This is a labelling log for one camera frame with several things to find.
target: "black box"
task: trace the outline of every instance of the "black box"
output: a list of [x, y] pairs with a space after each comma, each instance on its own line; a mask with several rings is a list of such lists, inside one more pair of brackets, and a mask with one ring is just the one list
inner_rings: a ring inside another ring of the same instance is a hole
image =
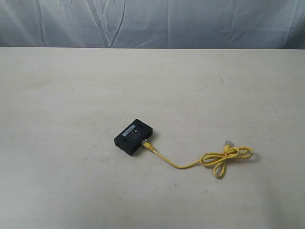
[[152, 134], [153, 129], [150, 126], [136, 119], [114, 139], [114, 144], [132, 156], [141, 147], [142, 141]]

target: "white table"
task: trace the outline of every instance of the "white table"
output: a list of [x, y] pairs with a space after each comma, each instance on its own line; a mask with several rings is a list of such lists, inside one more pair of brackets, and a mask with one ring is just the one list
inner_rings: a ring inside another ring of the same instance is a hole
[[[0, 228], [304, 228], [305, 51], [0, 48]], [[135, 118], [178, 170], [113, 139]]]

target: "white surface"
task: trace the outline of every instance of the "white surface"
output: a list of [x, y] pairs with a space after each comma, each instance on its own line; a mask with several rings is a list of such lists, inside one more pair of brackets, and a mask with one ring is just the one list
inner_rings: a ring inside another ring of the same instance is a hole
[[[305, 51], [0, 48], [0, 228], [301, 228]], [[139, 118], [177, 164], [113, 139]]]

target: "white label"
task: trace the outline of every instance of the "white label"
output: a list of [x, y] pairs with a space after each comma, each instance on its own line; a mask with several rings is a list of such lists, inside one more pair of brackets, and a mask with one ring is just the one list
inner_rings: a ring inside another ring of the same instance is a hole
[[126, 137], [133, 129], [135, 128], [135, 125], [131, 125], [124, 133], [123, 136]]

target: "gray fabric backdrop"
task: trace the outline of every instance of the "gray fabric backdrop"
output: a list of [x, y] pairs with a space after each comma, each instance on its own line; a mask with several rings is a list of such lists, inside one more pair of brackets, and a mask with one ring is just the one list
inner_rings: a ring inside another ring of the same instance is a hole
[[0, 0], [0, 46], [305, 48], [305, 0]]

